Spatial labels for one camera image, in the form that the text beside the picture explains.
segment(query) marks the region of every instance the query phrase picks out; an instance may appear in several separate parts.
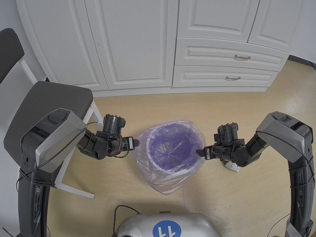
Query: blue circular logo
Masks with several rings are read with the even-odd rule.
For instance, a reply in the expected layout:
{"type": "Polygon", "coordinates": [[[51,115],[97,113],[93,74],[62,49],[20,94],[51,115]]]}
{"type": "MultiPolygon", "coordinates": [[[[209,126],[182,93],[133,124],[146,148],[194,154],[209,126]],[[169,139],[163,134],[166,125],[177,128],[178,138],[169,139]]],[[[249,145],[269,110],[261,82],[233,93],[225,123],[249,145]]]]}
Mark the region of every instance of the blue circular logo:
{"type": "Polygon", "coordinates": [[[174,221],[160,221],[153,228],[154,237],[180,237],[181,227],[174,221]]]}

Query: gray chair seat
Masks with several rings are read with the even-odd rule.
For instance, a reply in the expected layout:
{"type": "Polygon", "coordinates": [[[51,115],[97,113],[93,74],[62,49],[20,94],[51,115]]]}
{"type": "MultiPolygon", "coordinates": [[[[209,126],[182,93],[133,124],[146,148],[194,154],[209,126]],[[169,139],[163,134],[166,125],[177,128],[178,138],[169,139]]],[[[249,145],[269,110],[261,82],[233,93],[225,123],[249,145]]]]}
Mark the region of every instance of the gray chair seat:
{"type": "Polygon", "coordinates": [[[48,113],[65,108],[83,119],[93,101],[90,89],[47,81],[31,88],[16,112],[4,138],[4,148],[21,165],[21,137],[48,113]]]}

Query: chair backrest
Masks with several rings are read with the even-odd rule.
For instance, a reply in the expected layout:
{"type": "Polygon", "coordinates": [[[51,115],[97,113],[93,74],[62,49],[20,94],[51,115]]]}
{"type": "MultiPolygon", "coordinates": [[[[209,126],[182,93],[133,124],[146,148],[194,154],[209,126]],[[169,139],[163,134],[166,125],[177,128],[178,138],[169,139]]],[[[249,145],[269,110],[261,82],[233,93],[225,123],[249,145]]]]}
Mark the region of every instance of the chair backrest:
{"type": "Polygon", "coordinates": [[[23,56],[24,50],[15,31],[11,28],[0,31],[0,83],[23,56]]]}

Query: trash bag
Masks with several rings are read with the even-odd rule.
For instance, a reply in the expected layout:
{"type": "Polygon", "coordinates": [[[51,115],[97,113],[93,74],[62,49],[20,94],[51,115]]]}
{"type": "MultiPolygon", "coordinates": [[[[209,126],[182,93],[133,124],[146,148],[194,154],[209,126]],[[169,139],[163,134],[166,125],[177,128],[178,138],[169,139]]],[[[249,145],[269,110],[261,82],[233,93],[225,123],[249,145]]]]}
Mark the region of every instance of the trash bag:
{"type": "Polygon", "coordinates": [[[145,130],[133,151],[140,172],[156,191],[170,195],[184,185],[205,162],[197,149],[206,145],[192,121],[171,121],[145,130]]]}

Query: light wood floor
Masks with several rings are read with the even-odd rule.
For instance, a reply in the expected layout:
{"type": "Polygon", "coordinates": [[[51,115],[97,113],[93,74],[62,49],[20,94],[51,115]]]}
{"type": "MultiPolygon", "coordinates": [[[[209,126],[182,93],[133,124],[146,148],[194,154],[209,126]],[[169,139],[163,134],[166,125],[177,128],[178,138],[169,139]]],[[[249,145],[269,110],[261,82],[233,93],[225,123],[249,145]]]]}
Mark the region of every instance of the light wood floor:
{"type": "MultiPolygon", "coordinates": [[[[265,93],[137,95],[96,98],[95,102],[103,116],[110,113],[126,119],[123,136],[137,137],[156,124],[187,119],[203,132],[208,145],[214,143],[217,127],[227,122],[237,122],[239,138],[248,141],[273,111],[316,128],[316,72],[287,61],[265,93]]],[[[146,183],[132,154],[97,161],[76,150],[63,183],[94,193],[95,199],[51,189],[48,225],[52,237],[110,237],[113,211],[119,204],[142,214],[201,213],[213,220],[224,237],[266,237],[273,224],[290,212],[287,161],[272,148],[240,173],[224,168],[219,160],[208,161],[182,189],[169,196],[146,183]]],[[[117,226],[131,215],[129,209],[119,209],[117,226]]],[[[286,219],[270,236],[284,236],[286,219]]],[[[316,203],[312,220],[316,221],[316,203]]]]}

